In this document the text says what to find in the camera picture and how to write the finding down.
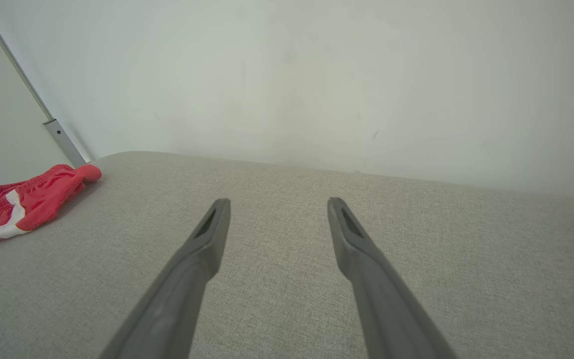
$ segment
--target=red garment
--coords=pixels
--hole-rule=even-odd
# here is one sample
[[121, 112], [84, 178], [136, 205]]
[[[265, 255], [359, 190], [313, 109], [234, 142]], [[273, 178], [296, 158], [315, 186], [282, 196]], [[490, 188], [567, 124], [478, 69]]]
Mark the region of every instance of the red garment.
[[95, 182], [101, 170], [84, 165], [74, 170], [56, 165], [43, 175], [0, 186], [0, 241], [33, 230], [57, 217], [59, 208]]

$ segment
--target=gray textile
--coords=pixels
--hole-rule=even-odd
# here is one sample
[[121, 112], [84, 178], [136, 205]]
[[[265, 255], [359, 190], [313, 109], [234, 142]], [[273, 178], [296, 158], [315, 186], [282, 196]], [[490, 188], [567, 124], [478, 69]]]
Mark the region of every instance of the gray textile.
[[463, 359], [574, 358], [574, 199], [151, 152], [0, 243], [0, 359], [93, 359], [210, 204], [232, 200], [191, 357], [366, 357], [339, 196]]

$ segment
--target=white trim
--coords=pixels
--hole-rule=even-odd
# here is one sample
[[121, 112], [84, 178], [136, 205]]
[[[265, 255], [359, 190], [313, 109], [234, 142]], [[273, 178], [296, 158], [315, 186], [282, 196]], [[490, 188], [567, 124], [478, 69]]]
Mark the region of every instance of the white trim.
[[12, 204], [12, 213], [6, 224], [0, 225], [0, 238], [8, 239], [18, 234], [28, 233], [29, 230], [22, 230], [16, 224], [25, 217], [25, 208], [19, 202], [19, 193], [16, 190], [9, 191], [6, 199]]

